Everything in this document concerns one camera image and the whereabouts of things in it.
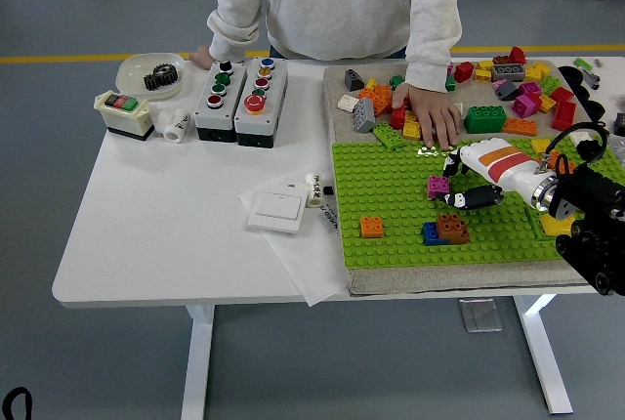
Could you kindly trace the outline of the person's left hand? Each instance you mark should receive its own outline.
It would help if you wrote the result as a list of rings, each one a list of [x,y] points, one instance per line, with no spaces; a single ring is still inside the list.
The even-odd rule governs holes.
[[[422,139],[427,147],[435,143],[443,149],[455,147],[459,142],[461,118],[458,107],[446,93],[416,88],[408,83],[396,87],[392,107],[402,107],[405,100],[421,125]]]

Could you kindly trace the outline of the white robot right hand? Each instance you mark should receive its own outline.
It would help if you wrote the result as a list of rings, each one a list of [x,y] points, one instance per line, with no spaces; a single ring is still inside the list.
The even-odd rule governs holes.
[[[512,191],[534,209],[546,211],[558,182],[555,172],[499,138],[458,147],[447,155],[444,177],[469,171],[479,174],[488,184],[462,192],[438,192],[436,199],[457,209],[474,210],[498,205]]]

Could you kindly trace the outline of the person's right hand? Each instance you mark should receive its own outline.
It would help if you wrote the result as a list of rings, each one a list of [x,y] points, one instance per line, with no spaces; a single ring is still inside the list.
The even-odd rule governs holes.
[[[188,59],[198,67],[206,70],[209,70],[215,62],[215,59],[210,54],[210,47],[207,45],[200,46],[195,51],[190,52]]]

